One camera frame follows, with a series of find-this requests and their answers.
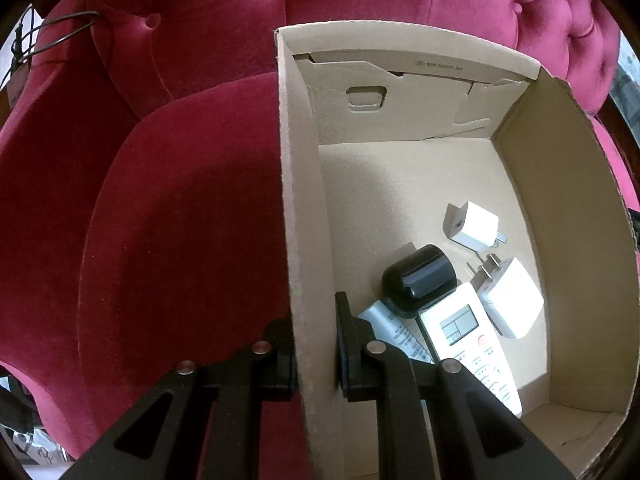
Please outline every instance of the remote control screen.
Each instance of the remote control screen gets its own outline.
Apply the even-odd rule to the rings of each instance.
[[[471,306],[467,305],[452,316],[447,317],[447,319],[440,324],[440,327],[447,338],[449,346],[452,346],[469,332],[478,328],[478,320],[476,320]]]

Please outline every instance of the white remote control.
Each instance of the white remote control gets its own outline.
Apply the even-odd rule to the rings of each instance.
[[[498,336],[470,283],[418,315],[436,360],[454,358],[489,388],[511,412],[522,405]]]

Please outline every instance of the box handle cutout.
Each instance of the box handle cutout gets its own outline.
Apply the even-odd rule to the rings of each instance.
[[[382,108],[386,88],[383,86],[352,86],[347,90],[352,112],[374,112]]]

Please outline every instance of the cardboard box wall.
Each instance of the cardboard box wall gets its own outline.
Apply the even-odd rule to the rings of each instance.
[[[375,405],[336,378],[334,292],[354,314],[386,266],[425,244],[477,280],[445,236],[471,200],[500,217],[545,310],[500,338],[522,420],[579,476],[624,420],[638,371],[639,287],[626,209],[567,85],[505,47],[392,22],[276,32],[290,303],[317,478],[378,470]]]

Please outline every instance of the black cylindrical object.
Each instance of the black cylindrical object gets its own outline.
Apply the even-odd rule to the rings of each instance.
[[[397,316],[410,319],[418,310],[437,303],[458,284],[451,262],[435,245],[387,267],[382,274],[386,306]]]

